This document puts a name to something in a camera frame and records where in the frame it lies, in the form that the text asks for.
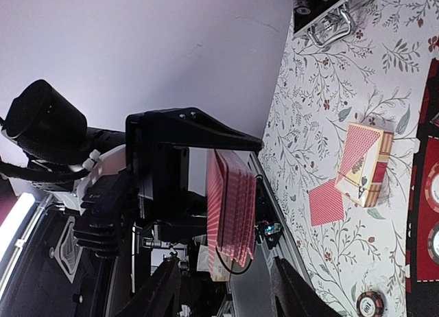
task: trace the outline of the white wall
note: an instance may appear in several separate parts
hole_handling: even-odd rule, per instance
[[[44,78],[93,127],[197,106],[261,136],[291,9],[292,0],[0,0],[0,115]],[[25,161],[5,139],[0,154]],[[191,184],[202,191],[196,155]]]

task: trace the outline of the poker chip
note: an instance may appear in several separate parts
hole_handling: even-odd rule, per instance
[[[425,183],[425,198],[427,199],[428,205],[435,211],[439,213],[439,163],[436,163],[427,177],[427,182]]]
[[[376,292],[364,292],[357,299],[357,313],[359,317],[382,317],[384,302]]]
[[[428,254],[436,264],[439,264],[439,222],[430,230],[427,240]]]

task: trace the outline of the metal handle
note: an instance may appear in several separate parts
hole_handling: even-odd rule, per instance
[[[337,40],[343,39],[349,35],[352,34],[354,31],[354,20],[352,19],[352,16],[349,14],[349,11],[347,10],[346,5],[340,6],[338,8],[338,12],[340,13],[340,17],[344,20],[344,22],[348,25],[348,27],[334,36],[330,37],[328,40],[324,41],[323,43],[320,41],[319,38],[316,36],[316,27],[312,25],[308,29],[308,37],[313,42],[313,44],[319,48],[325,48],[333,43],[335,43]]]

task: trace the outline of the white table surface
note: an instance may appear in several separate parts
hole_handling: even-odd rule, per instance
[[[294,40],[291,24],[260,160],[318,295],[353,317],[375,290],[388,316],[406,316],[413,138],[439,56],[439,0],[376,0],[353,16],[355,34],[325,50]],[[307,191],[335,178],[350,121],[395,132],[379,204],[344,198],[344,220],[312,227]]]

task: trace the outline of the cable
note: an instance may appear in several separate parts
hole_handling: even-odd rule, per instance
[[[50,211],[59,211],[61,208],[65,208],[65,205],[53,203],[53,204],[50,204],[48,207],[46,207],[45,213],[47,214]]]
[[[221,258],[220,252],[218,251],[218,247],[215,247],[216,251],[217,251],[217,255],[219,258],[219,261],[221,262],[222,266],[224,267],[224,269],[226,269],[228,272],[230,272],[231,274],[236,274],[237,276],[241,275],[241,274],[245,274],[248,269],[250,269],[250,266],[252,265],[253,260],[250,259],[250,262],[248,262],[248,265],[246,266],[246,268],[242,271],[236,272],[231,270],[228,266],[226,266],[226,264],[224,263],[224,260]]]
[[[87,169],[81,169],[78,172],[71,173],[42,172],[0,161],[0,174],[3,174],[8,178],[20,178],[34,183],[68,183],[84,178],[89,173],[90,172]]]

